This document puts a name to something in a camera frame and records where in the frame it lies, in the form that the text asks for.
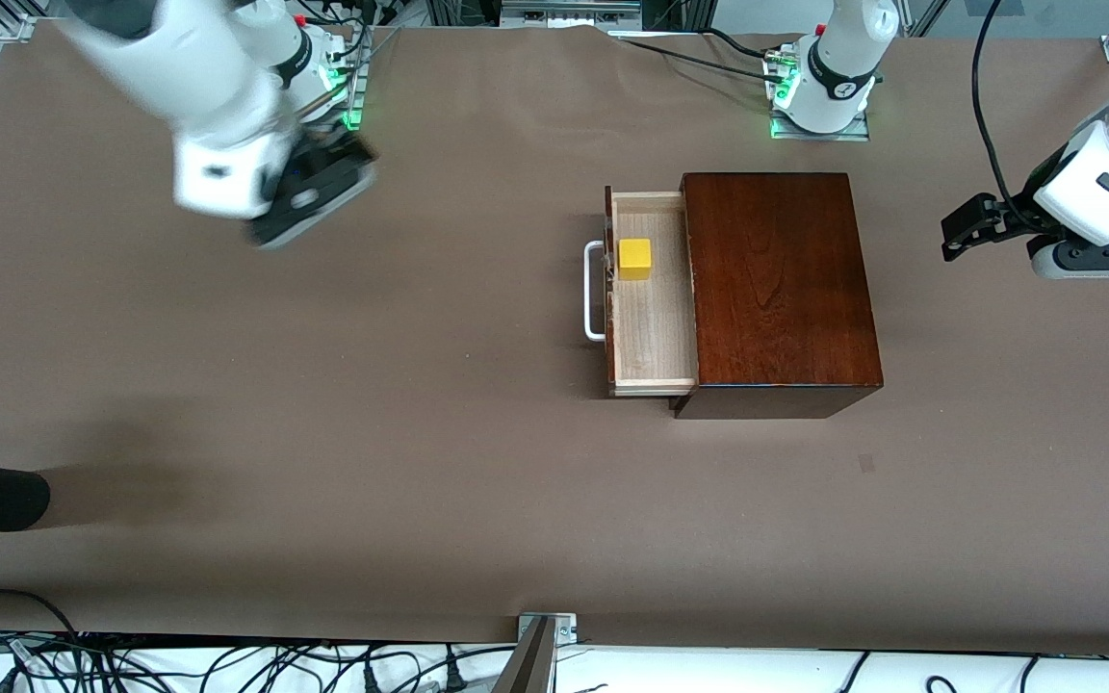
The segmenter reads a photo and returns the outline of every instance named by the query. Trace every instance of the yellow cube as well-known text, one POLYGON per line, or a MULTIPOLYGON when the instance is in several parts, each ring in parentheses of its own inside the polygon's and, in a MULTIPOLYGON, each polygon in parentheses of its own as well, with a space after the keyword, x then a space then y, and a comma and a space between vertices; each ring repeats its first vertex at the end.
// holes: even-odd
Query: yellow cube
POLYGON ((619 279, 643 281, 653 271, 653 247, 647 237, 620 237, 619 279))

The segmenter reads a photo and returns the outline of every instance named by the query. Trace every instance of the tabletop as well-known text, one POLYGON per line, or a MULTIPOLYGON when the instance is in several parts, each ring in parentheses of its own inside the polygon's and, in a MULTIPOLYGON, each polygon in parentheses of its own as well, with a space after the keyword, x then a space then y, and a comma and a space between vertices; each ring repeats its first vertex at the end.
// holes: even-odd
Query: tabletop
MULTIPOLYGON (((940 258, 995 184, 971 49, 897 40, 872 140, 815 143, 770 139, 754 80, 591 28, 404 30, 377 183, 260 253, 173 206, 164 123, 40 27, 0 61, 0 466, 54 505, 0 536, 0 588, 81 631, 468 641, 563 610, 602 642, 1109 651, 1109 282, 940 258), (827 420, 608 399, 580 333, 603 186, 735 171, 849 174, 885 387, 827 420)), ((987 52, 1019 185, 1109 65, 987 52)))

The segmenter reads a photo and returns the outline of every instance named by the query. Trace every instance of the drawer handle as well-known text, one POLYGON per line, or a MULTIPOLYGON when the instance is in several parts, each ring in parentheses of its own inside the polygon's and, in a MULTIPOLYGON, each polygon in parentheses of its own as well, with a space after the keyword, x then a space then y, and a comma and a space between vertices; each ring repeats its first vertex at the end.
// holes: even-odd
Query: drawer handle
POLYGON ((593 332, 593 306, 589 304, 589 282, 590 277, 593 276, 593 268, 589 263, 589 255, 593 254, 593 251, 604 251, 607 248, 607 243, 603 241, 590 241, 584 246, 584 335, 589 337, 590 342, 604 342, 607 340, 607 334, 603 332, 593 332))

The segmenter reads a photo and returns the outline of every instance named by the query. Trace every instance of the black band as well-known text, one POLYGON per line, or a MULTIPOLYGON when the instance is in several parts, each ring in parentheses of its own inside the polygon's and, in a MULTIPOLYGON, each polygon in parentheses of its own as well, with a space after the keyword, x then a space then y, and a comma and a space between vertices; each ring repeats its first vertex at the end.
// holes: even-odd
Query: black band
POLYGON ((811 74, 815 78, 815 82, 824 84, 824 91, 828 92, 828 98, 833 101, 853 99, 855 93, 858 93, 859 89, 866 86, 866 83, 872 81, 872 75, 875 74, 875 68, 872 68, 872 71, 868 71, 865 75, 858 77, 846 77, 835 73, 828 69, 828 65, 824 64, 824 61, 821 61, 818 40, 811 44, 811 51, 806 52, 806 65, 811 67, 811 74))
POLYGON ((276 70, 276 74, 281 75, 282 89, 288 89, 289 80, 294 79, 295 74, 305 70, 311 62, 311 35, 301 30, 301 28, 298 30, 298 34, 303 35, 303 44, 299 45, 298 51, 294 53, 294 57, 289 58, 288 61, 277 62, 277 64, 273 65, 273 70, 276 70))

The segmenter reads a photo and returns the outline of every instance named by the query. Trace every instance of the dark brown wooden box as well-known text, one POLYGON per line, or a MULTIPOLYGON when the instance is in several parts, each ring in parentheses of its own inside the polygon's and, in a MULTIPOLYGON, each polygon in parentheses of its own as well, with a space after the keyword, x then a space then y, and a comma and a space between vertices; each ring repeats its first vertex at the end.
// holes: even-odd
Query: dark brown wooden box
POLYGON ((611 395, 681 418, 824 418, 884 385, 845 174, 709 174, 680 193, 607 188, 611 395), (617 281, 650 237, 648 281, 617 281))

